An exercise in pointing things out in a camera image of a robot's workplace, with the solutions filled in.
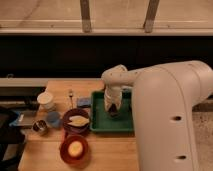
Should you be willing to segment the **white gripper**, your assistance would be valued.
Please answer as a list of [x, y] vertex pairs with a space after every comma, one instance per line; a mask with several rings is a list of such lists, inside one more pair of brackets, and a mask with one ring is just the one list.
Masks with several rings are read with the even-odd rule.
[[107, 86], [104, 93], [104, 107], [107, 112], [111, 108], [111, 104], [115, 104], [119, 110], [121, 108], [122, 88], [118, 86]]

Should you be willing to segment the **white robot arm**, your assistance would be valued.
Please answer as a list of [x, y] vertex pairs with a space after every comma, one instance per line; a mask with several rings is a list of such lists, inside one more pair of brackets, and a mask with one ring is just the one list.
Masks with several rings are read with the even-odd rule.
[[184, 61], [103, 72], [104, 105], [121, 106], [122, 88], [132, 88], [131, 106], [140, 171], [199, 171], [192, 108], [213, 94], [213, 69]]

